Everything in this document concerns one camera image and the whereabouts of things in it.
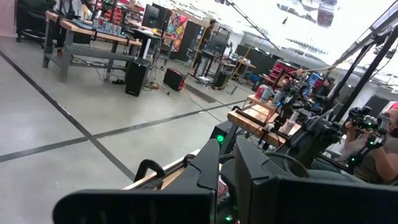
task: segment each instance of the red speaker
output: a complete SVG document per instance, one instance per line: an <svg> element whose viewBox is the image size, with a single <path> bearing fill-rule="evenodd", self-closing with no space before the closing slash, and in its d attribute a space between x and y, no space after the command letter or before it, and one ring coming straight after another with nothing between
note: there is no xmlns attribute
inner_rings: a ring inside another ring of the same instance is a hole
<svg viewBox="0 0 398 224"><path fill-rule="evenodd" d="M181 72L177 70L168 68L164 74L163 83L175 91L180 91L185 84L185 75L182 75Z"/></svg>

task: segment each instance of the artwork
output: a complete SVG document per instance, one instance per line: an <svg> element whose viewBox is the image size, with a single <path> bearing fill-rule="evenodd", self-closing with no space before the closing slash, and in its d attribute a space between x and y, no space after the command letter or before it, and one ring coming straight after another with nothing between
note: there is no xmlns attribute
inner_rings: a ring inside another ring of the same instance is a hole
<svg viewBox="0 0 398 224"><path fill-rule="evenodd" d="M175 37L174 44L172 46L173 52L178 52L180 50L180 44L185 32L185 27L187 26L188 17L178 15L176 12L172 12L170 16L169 24L167 25L167 33L172 37ZM169 46L171 41L165 39L164 44Z"/></svg>

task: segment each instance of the concrete floor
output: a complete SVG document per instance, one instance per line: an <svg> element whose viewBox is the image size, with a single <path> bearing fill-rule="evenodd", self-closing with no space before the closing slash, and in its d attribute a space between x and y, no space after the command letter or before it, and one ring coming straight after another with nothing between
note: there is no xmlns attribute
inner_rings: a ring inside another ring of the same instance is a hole
<svg viewBox="0 0 398 224"><path fill-rule="evenodd" d="M95 46L110 49L106 43ZM217 102L186 92L174 100L160 90L136 98L124 86L102 82L93 68L72 67L60 83L59 69L44 69L42 49L32 42L2 37L0 54L1 223L51 223L53 206L64 195L121 189L132 183L141 160L164 166L201 148L214 125L251 93L241 86L229 95L232 85L214 91L189 78L187 83ZM178 62L167 67L187 71ZM157 80L163 76L158 70Z"/></svg>

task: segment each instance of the green led light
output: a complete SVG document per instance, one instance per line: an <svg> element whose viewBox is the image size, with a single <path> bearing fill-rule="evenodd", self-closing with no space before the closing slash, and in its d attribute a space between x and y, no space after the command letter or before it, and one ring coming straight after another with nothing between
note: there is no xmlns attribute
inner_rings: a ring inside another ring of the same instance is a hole
<svg viewBox="0 0 398 224"><path fill-rule="evenodd" d="M224 142L224 136L222 136L222 135L217 135L217 141L218 141L218 143L223 143Z"/></svg>

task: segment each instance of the gray shirt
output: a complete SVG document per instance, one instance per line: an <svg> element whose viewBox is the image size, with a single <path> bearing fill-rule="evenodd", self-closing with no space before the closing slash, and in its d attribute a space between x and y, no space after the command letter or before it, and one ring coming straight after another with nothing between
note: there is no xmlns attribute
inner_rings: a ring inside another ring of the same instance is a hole
<svg viewBox="0 0 398 224"><path fill-rule="evenodd" d="M387 134L386 142L384 143L384 150L386 154L396 153L398 154L398 138L394 138ZM358 152L365 145L365 135L360 136L357 140L349 143L346 147L345 152L339 158L339 161L345 161L354 152ZM376 170L376 161L374 160L374 151L369 152L365 155L362 163L354 169L354 175L374 184L383 183L382 178L379 176Z"/></svg>

